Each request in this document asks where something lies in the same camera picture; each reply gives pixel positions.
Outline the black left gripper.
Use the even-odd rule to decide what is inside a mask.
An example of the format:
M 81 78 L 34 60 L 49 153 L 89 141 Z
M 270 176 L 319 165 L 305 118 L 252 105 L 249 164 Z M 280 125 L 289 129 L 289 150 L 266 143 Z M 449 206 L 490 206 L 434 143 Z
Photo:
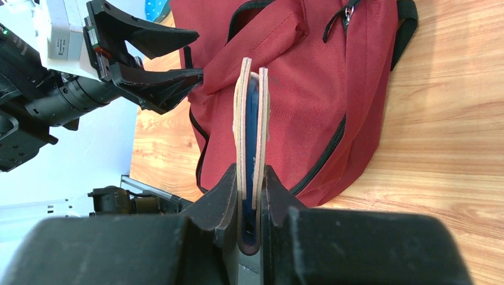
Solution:
M 143 110 L 163 115 L 177 107 L 203 82 L 200 68 L 164 72 L 132 68 L 134 58 L 125 44 L 129 42 L 149 59 L 155 59 L 195 42 L 199 38 L 198 32 L 139 19 L 107 1 L 89 1 L 86 7 L 89 16 L 84 26 L 84 38 L 91 63 L 96 66 L 97 55 L 117 62 L 110 65 L 109 70 L 122 97 Z M 25 104 L 25 109 L 49 126 L 64 126 L 110 104 L 119 98 L 119 94 L 108 83 L 75 77 L 55 85 L 41 99 Z

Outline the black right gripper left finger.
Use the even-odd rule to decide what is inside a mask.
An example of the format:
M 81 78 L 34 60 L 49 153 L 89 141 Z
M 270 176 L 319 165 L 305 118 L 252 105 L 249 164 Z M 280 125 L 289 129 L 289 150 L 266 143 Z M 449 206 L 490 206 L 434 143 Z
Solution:
M 2 284 L 237 284 L 237 168 L 179 214 L 49 218 Z

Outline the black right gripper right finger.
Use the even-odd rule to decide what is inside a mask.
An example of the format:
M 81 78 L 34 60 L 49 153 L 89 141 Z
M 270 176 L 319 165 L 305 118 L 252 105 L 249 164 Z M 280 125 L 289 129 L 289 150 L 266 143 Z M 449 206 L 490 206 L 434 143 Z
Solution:
M 263 284 L 471 284 L 454 238 L 422 214 L 308 208 L 267 166 Z

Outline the brown leather wallet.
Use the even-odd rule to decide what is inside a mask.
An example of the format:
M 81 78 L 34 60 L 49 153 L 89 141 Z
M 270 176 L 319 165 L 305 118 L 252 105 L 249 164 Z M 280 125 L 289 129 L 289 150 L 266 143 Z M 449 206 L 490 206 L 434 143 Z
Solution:
M 240 251 L 258 253 L 261 244 L 261 191 L 266 166 L 266 142 L 270 115 L 268 69 L 253 72 L 252 59 L 243 58 L 234 90 L 233 134 Z

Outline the red backpack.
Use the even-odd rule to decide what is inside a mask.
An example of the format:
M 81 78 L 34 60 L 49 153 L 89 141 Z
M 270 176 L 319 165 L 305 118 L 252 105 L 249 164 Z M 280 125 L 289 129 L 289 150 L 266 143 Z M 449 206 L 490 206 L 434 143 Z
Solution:
M 309 207 L 349 187 L 377 146 L 389 76 L 418 27 L 413 1 L 172 1 L 175 24 L 195 30 L 191 64 L 203 84 L 188 96 L 201 155 L 197 186 L 211 190 L 235 162 L 234 85 L 243 58 L 266 67 L 266 163 Z

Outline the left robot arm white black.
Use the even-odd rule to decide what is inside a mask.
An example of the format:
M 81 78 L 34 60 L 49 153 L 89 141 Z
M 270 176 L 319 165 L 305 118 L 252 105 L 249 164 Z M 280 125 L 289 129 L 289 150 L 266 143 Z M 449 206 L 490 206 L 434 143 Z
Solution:
M 1 26 L 1 171 L 9 172 L 57 143 L 51 127 L 75 131 L 79 119 L 123 97 L 160 115 L 203 81 L 200 68 L 147 71 L 129 53 L 149 59 L 182 49 L 191 62 L 193 30 L 130 15 L 107 1 L 4 1 L 32 23 L 36 45 Z

